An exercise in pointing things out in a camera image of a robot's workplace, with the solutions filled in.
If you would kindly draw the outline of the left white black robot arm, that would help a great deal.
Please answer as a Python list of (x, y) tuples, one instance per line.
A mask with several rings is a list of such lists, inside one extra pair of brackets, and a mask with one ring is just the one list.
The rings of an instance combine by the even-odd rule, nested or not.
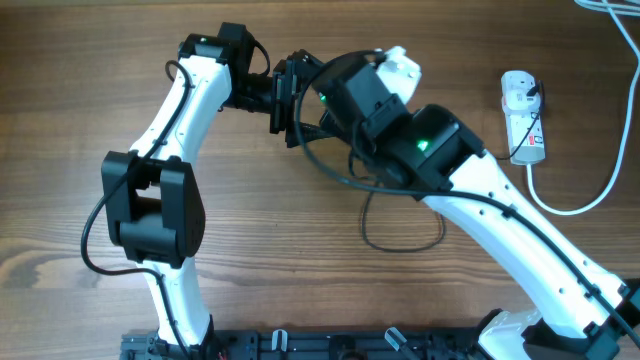
[(263, 45), (247, 27), (225, 22), (215, 36), (191, 34), (176, 59), (165, 65), (172, 86), (145, 133), (126, 152), (109, 152), (101, 166), (104, 194), (84, 225), (80, 251), (85, 266), (108, 275), (90, 260), (88, 240), (99, 212), (107, 215), (111, 242), (124, 250), (151, 290), (159, 317), (153, 335), (132, 337), (124, 359), (225, 359), (198, 284), (195, 255), (205, 231), (205, 209), (194, 167), (216, 115), (224, 108), (270, 117), (270, 130), (292, 130), (294, 101), (321, 61), (298, 50), (277, 65), (253, 73)]

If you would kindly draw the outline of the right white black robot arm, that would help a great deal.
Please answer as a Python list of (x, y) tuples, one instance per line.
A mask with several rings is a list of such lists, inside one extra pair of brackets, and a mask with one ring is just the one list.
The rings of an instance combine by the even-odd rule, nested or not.
[(472, 237), (533, 302), (500, 310), (476, 338), (490, 359), (611, 359), (635, 338), (639, 284), (592, 262), (513, 186), (482, 141), (449, 110), (410, 112), (392, 67), (374, 50), (341, 55), (307, 80), (333, 127), (372, 174), (367, 192), (410, 196)]

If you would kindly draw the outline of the white USB charger adapter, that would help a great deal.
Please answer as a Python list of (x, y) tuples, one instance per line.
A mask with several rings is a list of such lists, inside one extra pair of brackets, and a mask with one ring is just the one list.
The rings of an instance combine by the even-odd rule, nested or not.
[(506, 115), (522, 115), (537, 112), (541, 107), (542, 98), (539, 87), (529, 89), (516, 88), (508, 90), (502, 97), (502, 109)]

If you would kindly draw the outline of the white power strip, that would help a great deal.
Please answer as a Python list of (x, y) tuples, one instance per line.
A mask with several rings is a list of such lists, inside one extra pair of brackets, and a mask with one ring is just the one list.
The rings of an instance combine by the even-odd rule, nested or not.
[(507, 159), (514, 165), (534, 165), (545, 159), (545, 143), (541, 123), (545, 107), (544, 85), (531, 74), (522, 70), (507, 71), (501, 77), (502, 97), (508, 90), (529, 89), (534, 86), (539, 87), (539, 94), (542, 98), (541, 107), (537, 112), (522, 115), (506, 115), (504, 113), (508, 141)]

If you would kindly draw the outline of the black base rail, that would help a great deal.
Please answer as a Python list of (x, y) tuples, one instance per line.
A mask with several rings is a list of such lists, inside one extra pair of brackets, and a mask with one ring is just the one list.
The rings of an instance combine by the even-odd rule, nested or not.
[(344, 360), (344, 359), (485, 359), (471, 328), (423, 332), (385, 331), (271, 333), (217, 331), (201, 345), (189, 347), (192, 359)]

